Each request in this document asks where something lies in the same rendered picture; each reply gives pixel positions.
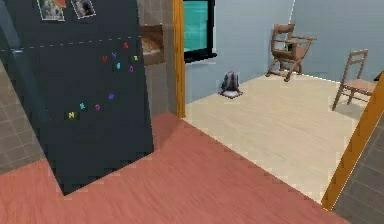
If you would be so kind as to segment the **grey backpack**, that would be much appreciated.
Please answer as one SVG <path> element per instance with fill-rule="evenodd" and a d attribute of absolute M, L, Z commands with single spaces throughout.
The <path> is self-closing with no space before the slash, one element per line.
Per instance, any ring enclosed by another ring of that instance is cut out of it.
<path fill-rule="evenodd" d="M 238 74 L 236 72 L 230 71 L 225 75 L 219 94 L 230 99 L 234 99 L 243 94 L 243 92 L 239 90 Z"/>

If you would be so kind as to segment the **black framed window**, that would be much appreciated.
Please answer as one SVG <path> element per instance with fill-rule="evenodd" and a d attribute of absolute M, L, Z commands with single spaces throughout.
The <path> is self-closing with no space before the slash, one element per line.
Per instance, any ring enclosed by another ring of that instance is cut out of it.
<path fill-rule="evenodd" d="M 215 0 L 183 0 L 184 60 L 186 63 L 214 58 Z"/>

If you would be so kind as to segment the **black fridge with magnets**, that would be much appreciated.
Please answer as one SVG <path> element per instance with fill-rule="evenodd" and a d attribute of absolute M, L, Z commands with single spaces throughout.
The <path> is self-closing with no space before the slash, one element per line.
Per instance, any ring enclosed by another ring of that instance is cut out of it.
<path fill-rule="evenodd" d="M 63 194 L 153 152 L 137 0 L 45 21 L 41 0 L 0 0 L 0 58 Z"/>

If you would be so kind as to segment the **grey photo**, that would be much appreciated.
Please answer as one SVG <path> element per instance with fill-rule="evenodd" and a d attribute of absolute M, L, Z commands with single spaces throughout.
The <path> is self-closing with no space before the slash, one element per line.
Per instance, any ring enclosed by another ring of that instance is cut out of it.
<path fill-rule="evenodd" d="M 71 0 L 78 19 L 92 17 L 96 15 L 91 0 Z"/>

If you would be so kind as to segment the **brown wooden chair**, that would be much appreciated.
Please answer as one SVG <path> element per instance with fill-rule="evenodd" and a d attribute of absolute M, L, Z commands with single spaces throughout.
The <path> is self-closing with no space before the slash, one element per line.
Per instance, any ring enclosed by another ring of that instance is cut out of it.
<path fill-rule="evenodd" d="M 334 111 L 339 103 L 342 95 L 347 96 L 347 105 L 349 105 L 353 99 L 368 103 L 369 98 L 372 96 L 376 83 L 374 81 L 367 81 L 361 78 L 362 72 L 365 67 L 365 62 L 368 56 L 368 50 L 356 50 L 351 51 L 348 56 L 347 63 L 344 68 L 342 79 L 336 93 L 331 110 Z M 357 72 L 356 78 L 348 80 L 349 69 L 352 65 L 359 64 L 360 68 Z"/>

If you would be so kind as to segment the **photo with red patch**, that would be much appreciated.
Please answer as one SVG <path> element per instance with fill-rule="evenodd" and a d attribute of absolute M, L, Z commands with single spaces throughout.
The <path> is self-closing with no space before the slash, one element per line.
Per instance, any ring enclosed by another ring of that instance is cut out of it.
<path fill-rule="evenodd" d="M 64 21 L 63 9 L 55 0 L 37 0 L 41 19 L 43 21 Z"/>

